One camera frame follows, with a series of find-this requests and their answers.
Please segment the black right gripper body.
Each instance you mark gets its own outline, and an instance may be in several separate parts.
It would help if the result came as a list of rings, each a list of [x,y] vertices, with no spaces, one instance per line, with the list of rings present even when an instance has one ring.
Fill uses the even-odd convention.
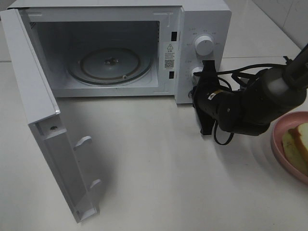
[[[194,74],[192,102],[199,120],[240,120],[241,92],[220,84],[216,74]]]

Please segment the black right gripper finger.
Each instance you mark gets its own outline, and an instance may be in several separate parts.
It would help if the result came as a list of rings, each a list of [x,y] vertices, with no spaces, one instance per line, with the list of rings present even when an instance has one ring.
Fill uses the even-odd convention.
[[[217,82],[218,76],[214,60],[202,60],[203,63],[203,80],[207,82]]]
[[[199,108],[196,109],[196,114],[200,124],[200,133],[203,136],[211,135],[215,119],[213,119],[211,116],[209,116],[207,113],[205,113]]]

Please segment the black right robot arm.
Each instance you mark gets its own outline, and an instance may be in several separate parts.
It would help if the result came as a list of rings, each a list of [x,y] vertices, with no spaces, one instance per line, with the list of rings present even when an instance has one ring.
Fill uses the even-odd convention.
[[[308,91],[308,48],[286,64],[255,64],[217,72],[213,60],[194,72],[192,102],[201,134],[219,127],[230,134],[257,136],[270,123],[300,106]]]

